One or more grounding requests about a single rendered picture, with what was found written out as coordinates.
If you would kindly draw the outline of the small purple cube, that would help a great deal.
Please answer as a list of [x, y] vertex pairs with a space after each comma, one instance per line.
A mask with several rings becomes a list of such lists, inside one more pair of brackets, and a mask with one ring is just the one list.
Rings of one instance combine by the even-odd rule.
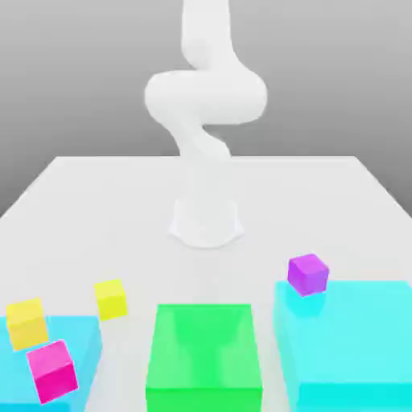
[[324, 292], [327, 288], [328, 276], [328, 266], [314, 253], [289, 260], [287, 281], [300, 296]]

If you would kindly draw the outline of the small lemon yellow cube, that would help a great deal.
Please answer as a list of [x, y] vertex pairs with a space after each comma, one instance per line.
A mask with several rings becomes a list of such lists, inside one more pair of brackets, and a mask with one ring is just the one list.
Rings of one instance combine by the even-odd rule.
[[100, 321], [127, 315], [126, 293], [120, 278], [94, 285]]

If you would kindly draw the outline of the small golden yellow cube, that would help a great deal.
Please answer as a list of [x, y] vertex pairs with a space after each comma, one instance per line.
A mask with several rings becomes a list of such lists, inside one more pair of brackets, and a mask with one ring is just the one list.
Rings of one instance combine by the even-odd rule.
[[7, 305], [6, 326], [15, 351], [49, 341], [43, 304], [39, 297]]

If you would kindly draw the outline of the small pink cube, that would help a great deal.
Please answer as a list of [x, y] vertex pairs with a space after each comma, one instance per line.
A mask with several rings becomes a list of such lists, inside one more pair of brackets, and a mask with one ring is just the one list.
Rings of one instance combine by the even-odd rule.
[[28, 352], [27, 361], [42, 405], [78, 389], [74, 362], [64, 340]]

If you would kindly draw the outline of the large green box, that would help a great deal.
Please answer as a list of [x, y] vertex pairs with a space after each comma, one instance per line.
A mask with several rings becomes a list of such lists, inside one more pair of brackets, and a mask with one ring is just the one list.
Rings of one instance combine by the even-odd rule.
[[160, 304], [146, 375], [146, 412], [261, 412], [252, 308]]

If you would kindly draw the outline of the large sky blue box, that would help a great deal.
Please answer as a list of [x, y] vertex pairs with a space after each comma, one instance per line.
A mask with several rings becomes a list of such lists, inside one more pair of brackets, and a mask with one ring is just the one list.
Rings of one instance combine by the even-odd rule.
[[[91, 315], [52, 315], [46, 318], [49, 341], [15, 351], [6, 318], [0, 316], [0, 412], [84, 412], [101, 357], [99, 321]], [[78, 389], [41, 404], [27, 353], [57, 340], [64, 340], [72, 356]]]

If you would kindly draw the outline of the large cyan box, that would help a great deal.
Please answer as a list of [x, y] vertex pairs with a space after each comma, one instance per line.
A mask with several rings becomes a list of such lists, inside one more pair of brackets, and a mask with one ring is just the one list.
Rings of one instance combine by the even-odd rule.
[[408, 282], [276, 282], [273, 322], [290, 412], [412, 412]]

